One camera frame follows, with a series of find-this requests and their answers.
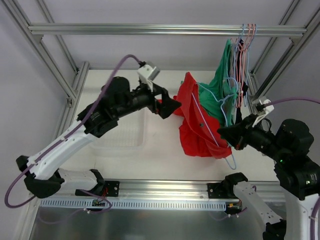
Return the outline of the red tank top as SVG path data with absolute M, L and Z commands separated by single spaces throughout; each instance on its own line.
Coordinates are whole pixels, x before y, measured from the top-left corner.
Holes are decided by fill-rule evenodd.
M 187 156 L 213 157 L 223 159 L 230 156 L 231 151 L 224 147 L 220 149 L 213 143 L 202 121 L 201 115 L 194 102 L 192 94 L 198 96 L 196 80 L 190 72 L 187 72 L 184 81 L 179 87 L 174 100 L 181 103 L 181 107 L 173 112 L 174 115 L 183 118 L 179 127 L 179 139 L 181 147 Z

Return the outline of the light blue wire hanger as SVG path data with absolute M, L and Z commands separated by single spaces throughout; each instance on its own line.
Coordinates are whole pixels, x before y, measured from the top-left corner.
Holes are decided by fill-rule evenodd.
M 234 97 L 234 94 L 229 94 L 225 98 L 217 99 L 214 91 L 211 91 L 208 88 L 209 86 L 208 84 L 200 83 L 200 82 L 195 82 L 195 83 L 198 88 L 198 94 L 197 94 L 197 97 L 195 96 L 194 93 L 192 93 L 191 95 L 199 111 L 199 114 L 202 118 L 205 129 L 208 131 L 209 135 L 211 136 L 213 144 L 215 146 L 219 147 L 220 150 L 222 148 L 230 150 L 230 155 L 232 157 L 234 167 L 231 166 L 231 164 L 228 162 L 226 157 L 224 157 L 224 160 L 232 170 L 236 170 L 237 162 L 234 155 L 232 154 L 231 145 L 226 140 L 223 140 L 221 136 L 218 136 L 218 129 L 220 127 L 228 127 L 230 125 L 230 121 L 228 119 L 227 114 L 223 110 L 223 106 L 228 99 L 230 98 L 232 99 Z M 216 107 L 215 116 L 210 114 L 210 112 L 201 105 L 200 95 L 202 93 L 207 93 L 208 95 L 211 95 L 211 97 L 207 97 L 206 99 L 213 100 L 214 106 Z

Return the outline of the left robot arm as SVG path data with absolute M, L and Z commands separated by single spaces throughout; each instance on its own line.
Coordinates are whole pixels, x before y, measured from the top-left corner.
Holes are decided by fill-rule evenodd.
M 77 196 L 102 196 L 105 179 L 97 169 L 73 171 L 61 168 L 70 157 L 118 126 L 120 118 L 148 108 L 162 119 L 168 118 L 182 104 L 168 91 L 155 84 L 153 89 L 139 83 L 135 89 L 125 77 L 116 76 L 102 97 L 81 111 L 70 127 L 44 150 L 34 156 L 21 155 L 17 166 L 25 175 L 24 183 L 35 197 L 44 199 L 59 192 Z

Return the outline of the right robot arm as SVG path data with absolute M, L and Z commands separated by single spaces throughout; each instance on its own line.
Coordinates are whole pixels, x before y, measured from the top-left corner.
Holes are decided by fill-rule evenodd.
M 257 116 L 217 130 L 235 150 L 250 146 L 272 159 L 284 193 L 286 218 L 273 213 L 241 172 L 227 175 L 219 190 L 238 198 L 263 229 L 264 240 L 317 240 L 320 210 L 320 166 L 308 156 L 314 142 L 308 126 L 285 119 L 276 134 L 254 126 Z

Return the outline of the grey garment on hanger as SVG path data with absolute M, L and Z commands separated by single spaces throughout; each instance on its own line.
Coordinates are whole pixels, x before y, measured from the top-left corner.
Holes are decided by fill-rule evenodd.
M 234 95 L 234 101 L 232 105 L 232 118 L 233 123 L 236 123 L 237 119 L 237 107 L 238 107 L 238 98 L 239 93 L 241 91 L 241 81 L 239 80 L 239 74 L 238 74 L 238 56 L 239 52 L 241 50 L 241 46 L 239 46 L 238 43 L 234 44 L 234 49 L 232 51 L 232 66 L 230 67 L 230 77 L 233 81 L 233 88 L 236 89 L 235 95 Z

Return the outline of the black garment on hanger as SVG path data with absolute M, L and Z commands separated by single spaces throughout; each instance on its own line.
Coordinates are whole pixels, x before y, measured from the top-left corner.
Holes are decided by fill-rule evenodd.
M 247 91 L 248 91 L 248 85 L 244 81 L 245 73 L 244 73 L 244 63 L 243 63 L 243 53 L 245 50 L 245 43 L 244 41 L 240 38 L 238 42 L 239 46 L 241 47 L 241 50 L 239 51 L 238 54 L 238 76 L 240 80 L 240 93 L 238 97 L 238 106 L 237 106 L 237 113 L 236 113 L 236 124 L 240 123 L 243 120 L 242 117 L 242 112 L 241 112 L 241 106 L 244 102 L 244 97 L 247 96 Z

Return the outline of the green tank top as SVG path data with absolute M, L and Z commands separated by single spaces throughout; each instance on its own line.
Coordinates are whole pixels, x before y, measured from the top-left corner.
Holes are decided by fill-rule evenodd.
M 214 94 L 218 100 L 225 98 L 227 95 L 236 94 L 236 89 L 233 88 L 234 83 L 232 79 L 229 78 L 230 61 L 233 58 L 232 49 L 232 42 L 227 40 L 219 66 L 215 71 L 214 78 L 209 84 L 207 84 L 208 88 L 211 91 L 214 91 Z M 214 100 L 207 99 L 210 97 L 211 95 L 208 95 L 206 92 L 204 92 L 200 95 L 200 102 L 201 105 L 208 110 L 211 115 L 215 116 L 216 107 L 214 105 Z M 223 110 L 227 114 L 228 120 L 230 121 L 229 126 L 234 124 L 232 117 L 234 99 L 234 97 L 229 98 L 223 106 Z

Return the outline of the white plastic perforated basket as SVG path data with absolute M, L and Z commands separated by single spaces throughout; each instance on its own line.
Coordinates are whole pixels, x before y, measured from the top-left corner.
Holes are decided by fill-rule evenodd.
M 142 109 L 119 119 L 118 126 L 92 142 L 89 148 L 99 157 L 127 157 L 145 145 L 147 110 Z

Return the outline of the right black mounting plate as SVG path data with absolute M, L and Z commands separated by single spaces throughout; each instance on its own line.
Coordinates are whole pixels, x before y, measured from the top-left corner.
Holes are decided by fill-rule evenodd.
M 221 182 L 209 182 L 207 186 L 207 195 L 209 199 L 226 199 L 228 196 Z

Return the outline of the black mounting plate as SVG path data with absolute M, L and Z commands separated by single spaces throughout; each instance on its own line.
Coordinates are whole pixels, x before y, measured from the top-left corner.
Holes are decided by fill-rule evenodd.
M 209 199 L 226 199 L 228 196 L 221 182 L 209 182 L 207 186 L 207 195 Z
M 105 180 L 102 189 L 104 197 L 118 197 L 120 190 L 120 182 L 116 180 Z

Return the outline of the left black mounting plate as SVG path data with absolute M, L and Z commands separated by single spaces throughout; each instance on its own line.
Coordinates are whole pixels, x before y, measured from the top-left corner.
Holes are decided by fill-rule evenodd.
M 102 189 L 104 197 L 118 197 L 120 190 L 120 182 L 116 180 L 105 180 Z

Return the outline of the aluminium frame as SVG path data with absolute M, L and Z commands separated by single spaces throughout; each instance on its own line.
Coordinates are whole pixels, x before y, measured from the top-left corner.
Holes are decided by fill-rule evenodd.
M 316 20 L 308 26 L 246 26 L 246 25 L 173 25 L 142 23 L 31 23 L 22 7 L 15 0 L 3 0 L 1 5 L 12 21 L 37 49 L 52 74 L 60 81 L 73 104 L 79 103 L 81 89 L 73 89 L 59 73 L 49 50 L 42 42 L 43 35 L 69 36 L 197 36 L 197 37 L 240 37 L 250 31 L 257 37 L 269 38 L 271 48 L 278 38 L 290 38 L 303 45 L 316 29 Z M 140 132 L 146 134 L 146 145 L 134 147 L 111 147 L 106 151 L 88 145 L 62 162 L 61 169 L 71 179 L 86 176 L 91 168 L 97 168 L 107 178 L 142 179 L 143 181 L 209 180 L 220 179 L 231 173 L 221 160 L 200 159 L 183 156 L 178 149 L 178 123 L 172 117 L 167 121 L 143 114 Z

